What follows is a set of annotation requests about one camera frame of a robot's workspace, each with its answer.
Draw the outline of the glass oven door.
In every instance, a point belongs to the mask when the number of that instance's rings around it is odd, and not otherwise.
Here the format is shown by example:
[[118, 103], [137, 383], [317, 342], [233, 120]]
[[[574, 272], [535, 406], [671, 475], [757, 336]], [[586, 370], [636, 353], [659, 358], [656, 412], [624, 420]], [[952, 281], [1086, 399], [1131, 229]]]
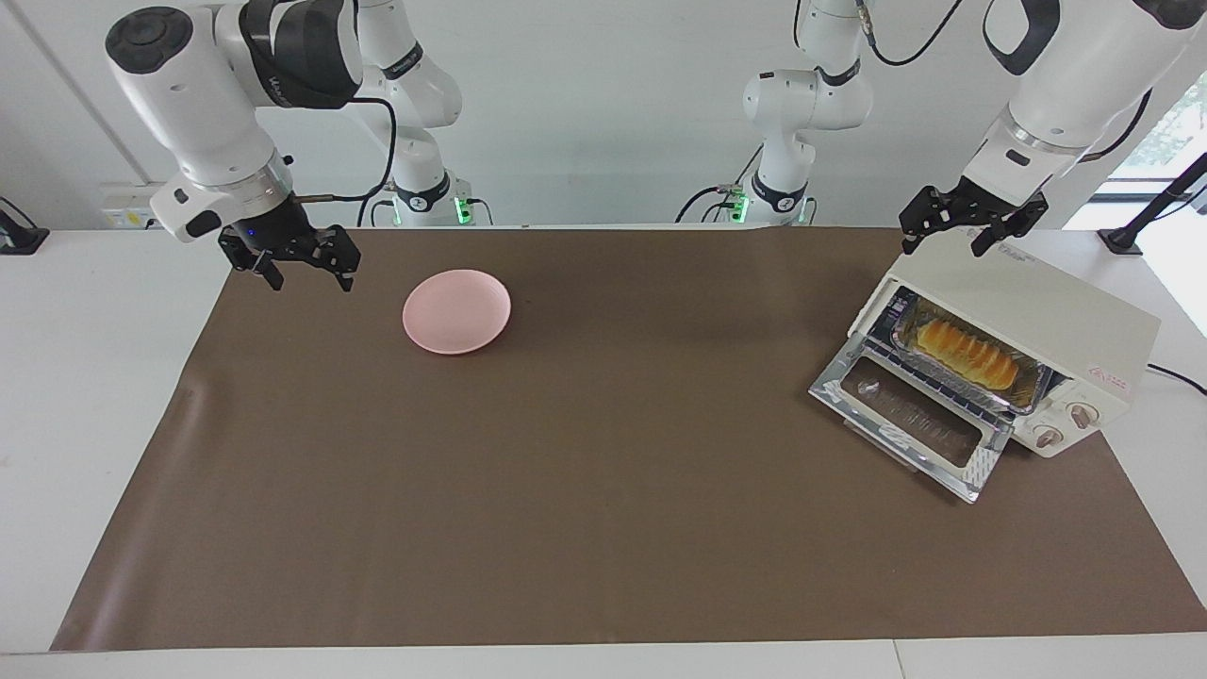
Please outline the glass oven door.
[[974, 504], [1011, 439], [1011, 417], [987, 411], [853, 335], [810, 387], [880, 451]]

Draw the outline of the cream toaster oven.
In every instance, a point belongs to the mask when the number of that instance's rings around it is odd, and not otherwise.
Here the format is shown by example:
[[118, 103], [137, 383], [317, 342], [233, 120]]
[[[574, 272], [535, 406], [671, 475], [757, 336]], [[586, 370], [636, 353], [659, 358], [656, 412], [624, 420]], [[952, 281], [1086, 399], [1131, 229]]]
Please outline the cream toaster oven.
[[[970, 227], [952, 229], [926, 240], [909, 257], [900, 254], [861, 308], [849, 338], [867, 336], [900, 358], [892, 347], [891, 324], [911, 302], [927, 298], [1043, 362], [1053, 377], [1034, 412], [1003, 414], [1013, 420], [1009, 443], [1053, 458], [1129, 412], [1159, 321], [1005, 242], [975, 257], [970, 254], [975, 236]], [[1069, 420], [1072, 403], [1097, 409], [1098, 425], [1078, 429]], [[1032, 431], [1039, 425], [1061, 431], [1060, 447], [1034, 451]]]

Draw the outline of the brown table mat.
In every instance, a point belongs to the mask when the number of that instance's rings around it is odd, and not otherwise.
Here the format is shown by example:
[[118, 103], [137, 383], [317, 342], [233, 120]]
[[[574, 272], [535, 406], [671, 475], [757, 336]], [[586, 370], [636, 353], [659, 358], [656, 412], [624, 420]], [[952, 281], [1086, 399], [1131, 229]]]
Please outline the brown table mat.
[[[969, 505], [809, 396], [888, 229], [355, 240], [225, 279], [56, 652], [1207, 631], [1104, 438]], [[511, 320], [432, 355], [457, 268]]]

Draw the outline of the black clamp stand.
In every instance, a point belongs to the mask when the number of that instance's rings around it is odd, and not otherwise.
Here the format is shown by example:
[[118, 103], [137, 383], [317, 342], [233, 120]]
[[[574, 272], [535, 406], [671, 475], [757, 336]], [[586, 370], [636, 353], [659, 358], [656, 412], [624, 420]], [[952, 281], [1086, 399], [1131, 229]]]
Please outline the black clamp stand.
[[1116, 257], [1141, 257], [1143, 251], [1137, 244], [1141, 232], [1154, 221], [1174, 213], [1176, 209], [1171, 206], [1190, 205], [1196, 197], [1207, 191], [1203, 176], [1207, 176], [1207, 152], [1199, 156], [1164, 192], [1151, 198], [1133, 219], [1129, 219], [1129, 224], [1114, 229], [1100, 229], [1098, 238], [1104, 248]]

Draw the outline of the white wall socket box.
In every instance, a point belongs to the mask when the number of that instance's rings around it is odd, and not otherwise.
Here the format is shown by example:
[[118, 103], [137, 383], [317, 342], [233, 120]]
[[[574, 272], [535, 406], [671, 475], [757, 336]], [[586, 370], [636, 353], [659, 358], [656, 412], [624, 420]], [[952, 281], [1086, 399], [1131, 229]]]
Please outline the white wall socket box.
[[107, 219], [107, 226], [117, 229], [164, 229], [150, 205], [151, 197], [154, 197], [163, 185], [164, 182], [100, 185], [103, 215]]

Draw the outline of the aluminium foil tray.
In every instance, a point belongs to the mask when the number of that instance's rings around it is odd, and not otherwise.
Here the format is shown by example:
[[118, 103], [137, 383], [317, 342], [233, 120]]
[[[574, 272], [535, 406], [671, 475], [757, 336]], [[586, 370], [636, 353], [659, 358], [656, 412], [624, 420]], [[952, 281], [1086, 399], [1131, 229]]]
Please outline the aluminium foil tray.
[[[966, 381], [966, 377], [961, 377], [961, 375], [947, 369], [947, 365], [943, 365], [939, 361], [922, 353], [917, 346], [919, 329], [931, 321], [945, 321], [956, 324], [962, 330], [978, 336], [978, 339], [996, 343], [1001, 349], [1008, 351], [1018, 362], [1018, 377], [1015, 377], [1013, 386], [1009, 390], [986, 390], [980, 387], [979, 384]], [[1050, 384], [1053, 377], [1053, 369], [1044, 365], [1043, 362], [1018, 351], [1018, 349], [1011, 347], [1011, 345], [1003, 343], [1001, 339], [995, 339], [987, 330], [960, 320], [956, 314], [949, 312], [947, 309], [933, 304], [933, 302], [928, 302], [927, 298], [919, 298], [919, 300], [911, 302], [902, 311], [900, 317], [891, 324], [890, 336], [892, 347], [900, 352], [900, 359], [906, 365], [914, 367], [914, 369], [922, 371], [928, 377], [934, 377], [941, 386], [952, 390], [961, 397], [966, 397], [967, 400], [982, 409], [987, 409], [987, 411], [1018, 414], [1018, 416], [1034, 412], [1034, 408], [1039, 403], [1040, 397], [1044, 396], [1048, 384]]]

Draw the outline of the black table clamp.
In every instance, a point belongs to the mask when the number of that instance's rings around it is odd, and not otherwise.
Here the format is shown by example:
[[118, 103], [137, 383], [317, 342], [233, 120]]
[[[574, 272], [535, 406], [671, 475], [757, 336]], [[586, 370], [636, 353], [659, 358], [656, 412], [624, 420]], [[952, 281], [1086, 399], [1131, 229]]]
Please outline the black table clamp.
[[0, 197], [0, 254], [30, 257], [47, 238], [47, 228], [39, 227], [22, 207]]

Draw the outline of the sliced golden bread loaf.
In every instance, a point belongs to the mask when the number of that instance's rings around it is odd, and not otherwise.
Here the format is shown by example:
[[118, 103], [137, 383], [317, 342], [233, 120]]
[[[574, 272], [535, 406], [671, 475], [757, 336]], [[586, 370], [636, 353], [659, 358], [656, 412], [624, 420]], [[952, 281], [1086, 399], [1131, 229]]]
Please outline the sliced golden bread loaf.
[[1018, 362], [1008, 351], [945, 321], [923, 324], [917, 346], [966, 381], [986, 390], [1009, 390], [1018, 377]]

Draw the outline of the pink round plate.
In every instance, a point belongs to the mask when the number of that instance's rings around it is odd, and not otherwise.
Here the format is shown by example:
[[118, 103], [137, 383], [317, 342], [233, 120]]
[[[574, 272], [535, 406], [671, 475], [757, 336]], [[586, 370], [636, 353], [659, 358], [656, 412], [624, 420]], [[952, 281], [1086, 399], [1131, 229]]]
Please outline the pink round plate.
[[439, 356], [479, 351], [502, 335], [512, 314], [509, 291], [495, 276], [457, 268], [422, 280], [401, 310], [419, 349]]

